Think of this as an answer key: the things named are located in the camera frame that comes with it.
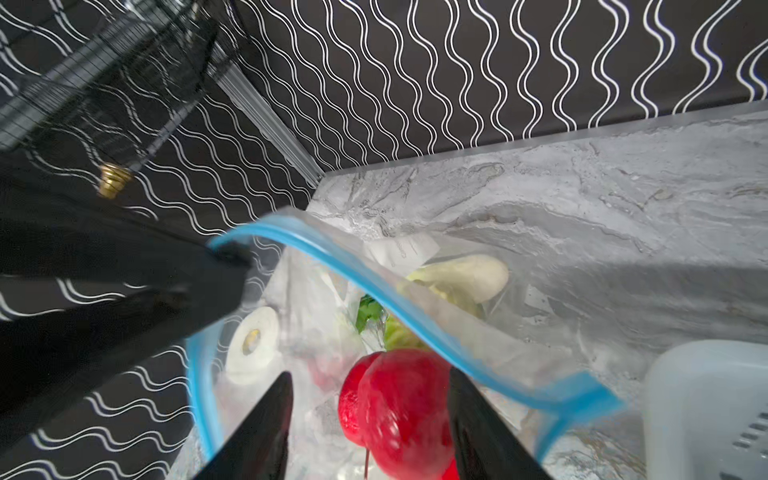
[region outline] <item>patterned backdrop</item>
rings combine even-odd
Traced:
[[[326,171],[768,94],[763,0],[234,5],[207,9],[229,39],[250,41],[243,72]],[[127,6],[0,0],[0,104],[19,75],[45,73]],[[93,191],[98,158],[76,136],[68,144],[31,161]],[[304,208],[312,193],[215,88],[117,202],[205,241],[276,208]],[[0,321],[138,288],[0,277]],[[164,478],[193,422],[186,364],[183,345],[169,346],[111,380],[0,457],[0,480]]]

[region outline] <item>marble countertop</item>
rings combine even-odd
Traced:
[[[558,443],[557,478],[644,478],[663,351],[768,343],[766,112],[339,174],[307,210],[363,239],[437,230],[516,255],[531,301],[508,333],[571,349],[629,405]]]

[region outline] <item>red radish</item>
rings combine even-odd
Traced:
[[[445,473],[442,474],[440,480],[461,480],[461,477],[458,476],[458,469],[456,468],[456,458],[453,459],[448,470],[445,470]]]
[[[449,370],[436,353],[397,349],[380,356],[362,377],[362,440],[390,477],[436,480],[451,463]]]
[[[357,421],[358,385],[368,367],[381,354],[381,352],[371,353],[358,360],[349,373],[346,374],[344,383],[341,385],[341,395],[339,395],[339,422],[341,423],[341,429],[345,437],[361,447],[366,446],[366,444],[362,442],[362,433],[360,433]]]

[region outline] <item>white plastic container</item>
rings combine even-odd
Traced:
[[[768,346],[704,340],[646,377],[648,480],[768,478]]]

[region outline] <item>plastic bag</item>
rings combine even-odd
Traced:
[[[373,329],[378,335],[371,337],[370,330],[361,336],[355,329],[365,293],[483,386],[540,461],[565,430],[621,407],[609,390],[579,372],[570,350],[507,334],[521,322],[515,312],[526,282],[504,250],[432,233],[366,244],[294,209],[238,227],[210,247],[231,240],[272,250],[257,250],[241,312],[189,341],[190,400],[208,460],[276,376],[289,370],[295,395],[287,478],[344,478],[350,462],[362,461],[362,449],[343,436],[336,408],[352,364],[366,351],[383,347],[380,331]],[[486,278],[481,263],[488,258],[501,261],[506,277]],[[474,274],[472,280],[451,281],[451,269],[445,268],[451,261],[465,262],[463,271]],[[424,263],[428,266],[419,270]],[[431,266],[437,272],[432,279]],[[408,275],[418,281],[406,280]],[[493,281],[502,282],[495,293],[488,286]],[[481,288],[484,282],[487,288]],[[455,295],[471,300],[459,301]],[[239,336],[233,329],[248,313],[263,317],[265,306],[273,309],[278,325],[273,358],[267,364],[261,359],[250,380],[234,382],[236,361],[227,362],[226,355],[244,362],[249,353],[245,345],[231,345],[233,339],[242,343],[246,338],[242,327]]]

